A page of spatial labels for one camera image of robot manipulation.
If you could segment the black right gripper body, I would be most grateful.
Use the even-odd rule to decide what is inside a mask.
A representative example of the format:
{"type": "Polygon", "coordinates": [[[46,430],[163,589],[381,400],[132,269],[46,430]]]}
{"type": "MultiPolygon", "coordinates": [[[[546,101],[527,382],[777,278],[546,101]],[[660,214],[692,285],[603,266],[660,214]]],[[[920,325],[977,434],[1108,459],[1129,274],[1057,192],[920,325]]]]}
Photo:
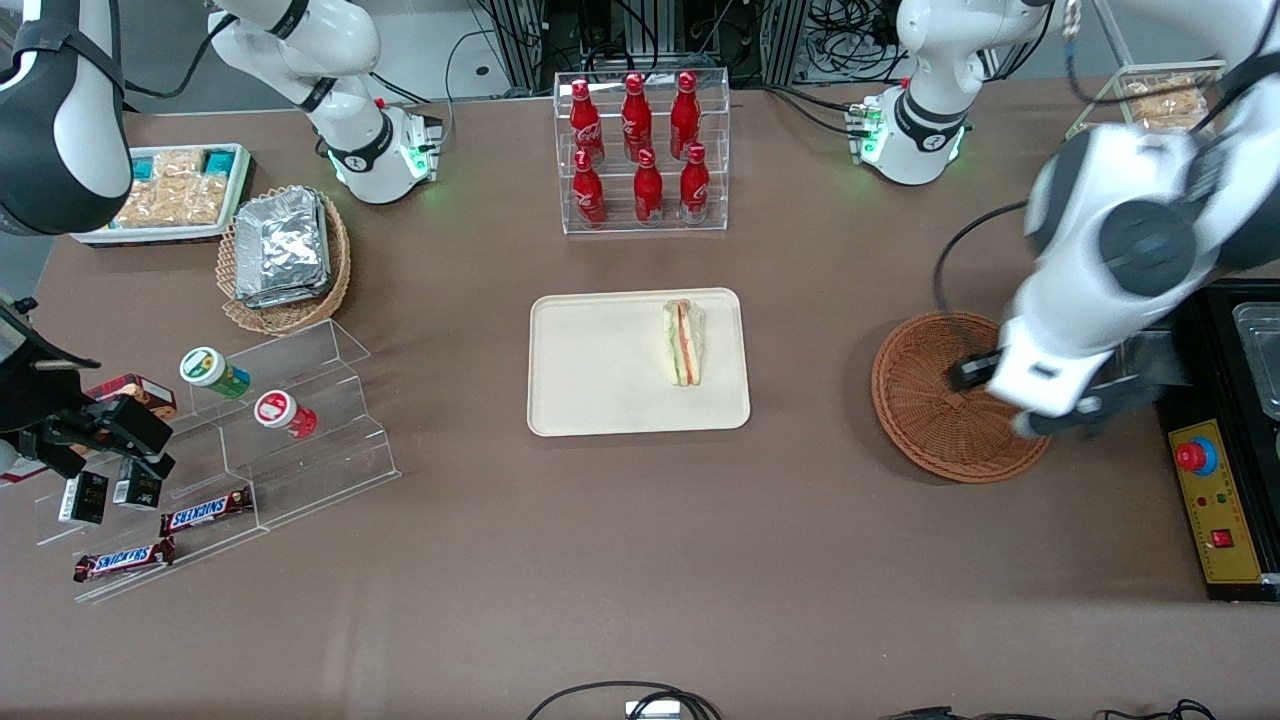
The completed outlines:
{"type": "Polygon", "coordinates": [[[33,327],[33,299],[1,301],[1,433],[38,425],[47,416],[84,404],[81,372],[102,364],[58,347],[33,327]]]}

